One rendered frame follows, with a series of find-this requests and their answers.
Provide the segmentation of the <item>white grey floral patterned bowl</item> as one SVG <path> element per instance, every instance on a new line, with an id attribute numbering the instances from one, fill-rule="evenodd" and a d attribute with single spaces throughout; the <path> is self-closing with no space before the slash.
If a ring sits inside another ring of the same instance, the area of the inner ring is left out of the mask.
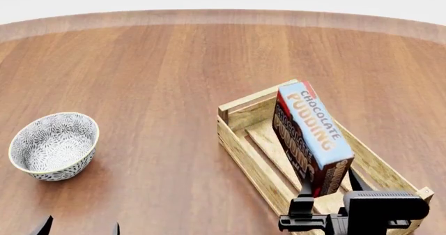
<path id="1" fill-rule="evenodd" d="M 20 130 L 10 143 L 8 157 L 14 167 L 37 180 L 67 180 L 92 161 L 99 136 L 98 124 L 88 115 L 55 113 Z"/>

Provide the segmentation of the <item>light wooden slatted crate tray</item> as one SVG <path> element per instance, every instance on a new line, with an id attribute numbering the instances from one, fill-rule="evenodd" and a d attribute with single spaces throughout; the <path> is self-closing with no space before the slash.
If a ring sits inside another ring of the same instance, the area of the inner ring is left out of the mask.
<path id="1" fill-rule="evenodd" d="M 239 98 L 218 108 L 220 144 L 277 214 L 289 209 L 302 186 L 272 129 L 278 86 Z M 345 127 L 338 126 L 355 153 L 352 168 L 369 186 L 405 190 L 430 202 L 434 192 L 417 189 Z"/>

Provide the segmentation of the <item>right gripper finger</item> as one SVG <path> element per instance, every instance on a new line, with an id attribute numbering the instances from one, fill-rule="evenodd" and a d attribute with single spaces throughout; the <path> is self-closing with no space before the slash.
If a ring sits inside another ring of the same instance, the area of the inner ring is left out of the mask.
<path id="1" fill-rule="evenodd" d="M 299 195 L 291 200 L 289 215 L 294 218 L 310 218 L 312 217 L 313 206 L 314 198 L 312 194 L 311 175 L 307 171 Z"/>
<path id="2" fill-rule="evenodd" d="M 374 191 L 371 186 L 369 186 L 360 176 L 359 174 L 350 167 L 348 170 L 348 177 L 351 184 L 351 191 Z"/>

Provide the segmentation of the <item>chocolate pudding box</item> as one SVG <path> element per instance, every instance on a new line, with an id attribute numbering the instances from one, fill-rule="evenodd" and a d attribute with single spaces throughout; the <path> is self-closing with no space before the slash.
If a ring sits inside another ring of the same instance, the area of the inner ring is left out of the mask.
<path id="1" fill-rule="evenodd" d="M 298 180 L 310 180 L 313 197 L 338 191 L 355 155 L 309 82 L 278 88 L 272 128 Z"/>

